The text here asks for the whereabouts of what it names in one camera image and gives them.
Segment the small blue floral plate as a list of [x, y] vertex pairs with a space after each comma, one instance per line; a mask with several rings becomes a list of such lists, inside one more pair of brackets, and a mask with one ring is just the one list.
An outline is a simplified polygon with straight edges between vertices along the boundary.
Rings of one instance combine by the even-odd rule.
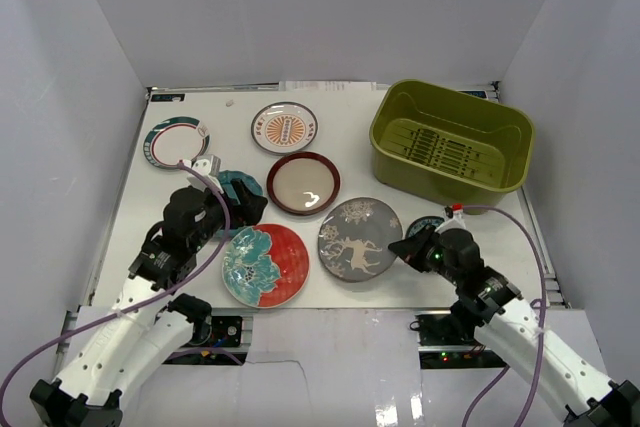
[[410, 238], [418, 234], [424, 229], [436, 230], [444, 223], [445, 219], [440, 216], [423, 216], [414, 220], [405, 233], [406, 238]]

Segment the grey reindeer snowflake plate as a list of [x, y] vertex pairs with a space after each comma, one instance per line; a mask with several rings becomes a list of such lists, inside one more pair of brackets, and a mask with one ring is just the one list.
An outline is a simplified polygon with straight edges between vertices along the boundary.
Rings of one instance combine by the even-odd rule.
[[388, 204], [370, 197], [352, 198], [322, 222], [317, 237], [319, 260], [342, 281], [365, 282], [392, 266], [396, 256], [388, 245], [402, 237], [400, 219]]

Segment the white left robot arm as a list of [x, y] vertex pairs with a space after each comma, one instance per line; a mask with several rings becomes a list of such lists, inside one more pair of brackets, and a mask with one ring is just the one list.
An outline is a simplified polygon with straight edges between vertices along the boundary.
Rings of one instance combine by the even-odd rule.
[[209, 339], [211, 305], [182, 288], [205, 269], [197, 255], [214, 236], [226, 239], [233, 229], [256, 225], [267, 206], [243, 181], [231, 185], [233, 197], [212, 183], [171, 194], [110, 313], [87, 325], [89, 341], [53, 380], [32, 388], [44, 425], [120, 425], [128, 396], [171, 354]]

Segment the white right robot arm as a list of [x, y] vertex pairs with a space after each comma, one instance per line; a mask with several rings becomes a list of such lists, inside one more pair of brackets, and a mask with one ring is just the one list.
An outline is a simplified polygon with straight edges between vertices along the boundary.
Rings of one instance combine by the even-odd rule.
[[540, 326], [534, 310], [506, 277], [485, 264], [472, 234], [432, 227], [393, 242], [390, 251], [418, 272], [437, 273], [455, 287], [453, 337], [478, 342], [528, 382], [566, 426], [636, 426], [639, 390], [617, 383]]

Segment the olive green plastic bin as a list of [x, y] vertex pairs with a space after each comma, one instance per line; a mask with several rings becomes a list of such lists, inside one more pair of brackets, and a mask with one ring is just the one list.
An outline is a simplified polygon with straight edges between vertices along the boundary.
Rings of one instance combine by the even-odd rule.
[[535, 128], [518, 109], [408, 79], [387, 89], [369, 140], [379, 182], [480, 213], [524, 184]]

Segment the red teal flower plate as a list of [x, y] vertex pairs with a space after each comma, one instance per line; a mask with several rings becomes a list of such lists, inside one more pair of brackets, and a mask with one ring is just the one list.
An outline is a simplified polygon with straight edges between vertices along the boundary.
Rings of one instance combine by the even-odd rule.
[[222, 261], [222, 279], [241, 304], [257, 309], [281, 307], [304, 288], [310, 257], [303, 240], [279, 224], [239, 230]]

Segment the red rimmed beige plate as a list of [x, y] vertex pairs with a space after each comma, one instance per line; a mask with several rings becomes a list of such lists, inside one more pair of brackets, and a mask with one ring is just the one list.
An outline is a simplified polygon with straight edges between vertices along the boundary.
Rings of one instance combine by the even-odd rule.
[[284, 212], [311, 216], [334, 202], [341, 188], [341, 176], [327, 157], [297, 152], [273, 164], [266, 187], [270, 200]]

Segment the white green rimmed plate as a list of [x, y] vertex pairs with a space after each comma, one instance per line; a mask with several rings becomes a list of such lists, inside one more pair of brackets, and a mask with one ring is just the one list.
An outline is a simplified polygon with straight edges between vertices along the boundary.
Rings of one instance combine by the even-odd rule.
[[209, 144], [210, 133], [204, 122], [176, 116], [154, 126], [144, 137], [142, 149], [153, 167], [173, 171], [181, 160], [193, 160], [205, 154]]

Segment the white orange sunburst plate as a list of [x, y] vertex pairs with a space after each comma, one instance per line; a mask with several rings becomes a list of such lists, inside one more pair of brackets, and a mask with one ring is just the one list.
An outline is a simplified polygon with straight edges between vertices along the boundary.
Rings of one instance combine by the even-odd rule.
[[318, 133], [318, 120], [305, 105], [277, 102], [263, 107], [251, 123], [251, 137], [262, 150], [288, 155], [307, 148]]

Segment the blue label sticker left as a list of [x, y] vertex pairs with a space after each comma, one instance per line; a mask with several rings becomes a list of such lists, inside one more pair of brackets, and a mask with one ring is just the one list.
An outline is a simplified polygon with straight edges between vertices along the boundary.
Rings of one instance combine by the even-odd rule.
[[185, 95], [179, 93], [156, 93], [150, 97], [151, 102], [183, 102], [184, 99]]

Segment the blue label sticker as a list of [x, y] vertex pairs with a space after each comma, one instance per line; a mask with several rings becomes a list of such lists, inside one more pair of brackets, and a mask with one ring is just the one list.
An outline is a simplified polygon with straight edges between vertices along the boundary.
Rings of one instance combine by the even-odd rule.
[[150, 97], [151, 102], [183, 102], [184, 99], [185, 95], [179, 93], [156, 93]]
[[481, 99], [487, 99], [487, 93], [484, 90], [460, 90], [460, 93], [464, 93], [470, 96], [478, 97]]

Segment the white papers at back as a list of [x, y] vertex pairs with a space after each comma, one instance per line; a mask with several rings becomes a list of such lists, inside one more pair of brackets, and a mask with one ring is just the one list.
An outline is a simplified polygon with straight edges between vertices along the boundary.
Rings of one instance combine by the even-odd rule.
[[279, 90], [283, 92], [294, 91], [386, 91], [390, 87], [389, 84], [378, 82], [364, 81], [347, 81], [347, 80], [303, 80], [303, 81], [280, 81]]

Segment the blue label sticker right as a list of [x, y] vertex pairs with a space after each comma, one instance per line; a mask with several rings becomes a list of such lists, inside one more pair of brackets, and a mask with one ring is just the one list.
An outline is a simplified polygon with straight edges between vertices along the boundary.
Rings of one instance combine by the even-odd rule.
[[464, 93], [470, 96], [478, 97], [481, 99], [487, 99], [487, 93], [484, 90], [460, 90], [460, 93]]

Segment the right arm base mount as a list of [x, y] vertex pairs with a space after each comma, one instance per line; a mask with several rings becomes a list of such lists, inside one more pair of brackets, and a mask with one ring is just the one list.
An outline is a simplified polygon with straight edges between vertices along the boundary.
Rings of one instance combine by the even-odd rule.
[[415, 316], [409, 329], [418, 336], [422, 370], [503, 368], [505, 362], [452, 320], [446, 310]]

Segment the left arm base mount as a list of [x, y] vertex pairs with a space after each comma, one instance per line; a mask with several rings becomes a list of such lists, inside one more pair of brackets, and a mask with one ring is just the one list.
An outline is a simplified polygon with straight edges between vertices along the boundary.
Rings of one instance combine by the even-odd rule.
[[191, 340], [172, 353], [165, 365], [241, 366], [247, 347], [243, 346], [241, 316], [212, 316], [194, 328]]

